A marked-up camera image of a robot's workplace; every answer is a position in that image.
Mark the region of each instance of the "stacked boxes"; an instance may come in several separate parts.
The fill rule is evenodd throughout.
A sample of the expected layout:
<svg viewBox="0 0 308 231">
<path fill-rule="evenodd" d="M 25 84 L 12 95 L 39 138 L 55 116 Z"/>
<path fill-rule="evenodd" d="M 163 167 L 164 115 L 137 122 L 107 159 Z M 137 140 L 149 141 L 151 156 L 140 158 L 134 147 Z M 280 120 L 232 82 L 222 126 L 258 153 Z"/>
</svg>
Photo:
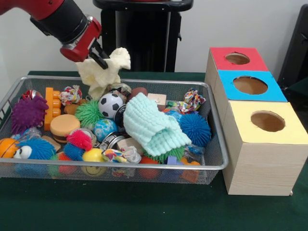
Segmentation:
<svg viewBox="0 0 308 231">
<path fill-rule="evenodd" d="M 230 162 L 229 194 L 289 195 L 308 156 L 308 134 L 254 48 L 211 48 L 213 90 Z"/>
</svg>

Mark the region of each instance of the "yellow smiley ball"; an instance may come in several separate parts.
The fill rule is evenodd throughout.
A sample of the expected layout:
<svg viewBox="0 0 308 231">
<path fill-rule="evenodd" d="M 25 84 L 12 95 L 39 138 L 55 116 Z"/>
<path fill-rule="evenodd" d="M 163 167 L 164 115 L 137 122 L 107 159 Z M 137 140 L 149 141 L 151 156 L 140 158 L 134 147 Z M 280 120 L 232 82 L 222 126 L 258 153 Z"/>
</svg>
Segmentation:
<svg viewBox="0 0 308 231">
<path fill-rule="evenodd" d="M 90 177 L 99 177 L 107 170 L 106 167 L 91 167 L 91 166 L 82 166 L 81 167 L 84 174 Z"/>
<path fill-rule="evenodd" d="M 82 159 L 89 162 L 104 162 L 102 151 L 99 148 L 92 148 L 90 151 L 85 152 Z M 87 176 L 90 177 L 99 177 L 107 170 L 106 167 L 92 166 L 83 166 L 81 169 Z"/>
</svg>

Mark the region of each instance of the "red box lid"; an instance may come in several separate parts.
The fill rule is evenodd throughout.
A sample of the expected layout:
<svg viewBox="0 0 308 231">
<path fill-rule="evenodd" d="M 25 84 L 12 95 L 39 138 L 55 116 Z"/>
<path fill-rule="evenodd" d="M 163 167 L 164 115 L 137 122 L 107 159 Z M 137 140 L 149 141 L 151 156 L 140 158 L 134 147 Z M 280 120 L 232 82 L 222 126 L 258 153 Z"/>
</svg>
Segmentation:
<svg viewBox="0 0 308 231">
<path fill-rule="evenodd" d="M 256 48 L 211 47 L 218 70 L 268 71 Z"/>
</svg>

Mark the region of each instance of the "black stand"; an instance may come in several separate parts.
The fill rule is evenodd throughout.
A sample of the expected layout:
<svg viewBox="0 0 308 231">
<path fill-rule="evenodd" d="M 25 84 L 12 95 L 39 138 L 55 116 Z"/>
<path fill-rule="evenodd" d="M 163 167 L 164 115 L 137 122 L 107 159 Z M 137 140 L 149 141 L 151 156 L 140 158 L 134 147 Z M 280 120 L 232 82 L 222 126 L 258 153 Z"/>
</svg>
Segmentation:
<svg viewBox="0 0 308 231">
<path fill-rule="evenodd" d="M 125 47 L 131 56 L 132 71 L 174 72 L 180 38 L 179 12 L 189 10 L 193 0 L 93 3 L 102 9 L 102 45 L 107 54 Z"/>
<path fill-rule="evenodd" d="M 283 62 L 278 83 L 289 87 L 308 77 L 308 5 L 303 5 Z"/>
</svg>

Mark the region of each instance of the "green tablecloth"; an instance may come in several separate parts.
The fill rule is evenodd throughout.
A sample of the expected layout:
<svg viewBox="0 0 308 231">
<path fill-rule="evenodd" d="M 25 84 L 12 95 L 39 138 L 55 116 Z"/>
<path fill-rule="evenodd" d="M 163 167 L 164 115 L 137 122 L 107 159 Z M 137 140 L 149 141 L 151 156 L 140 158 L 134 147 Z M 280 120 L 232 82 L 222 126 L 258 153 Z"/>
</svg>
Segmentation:
<svg viewBox="0 0 308 231">
<path fill-rule="evenodd" d="M 75 72 L 30 72 L 76 76 Z M 122 78 L 203 81 L 204 73 Z M 308 167 L 291 197 L 229 196 L 210 185 L 0 179 L 0 230 L 308 230 Z"/>
</svg>

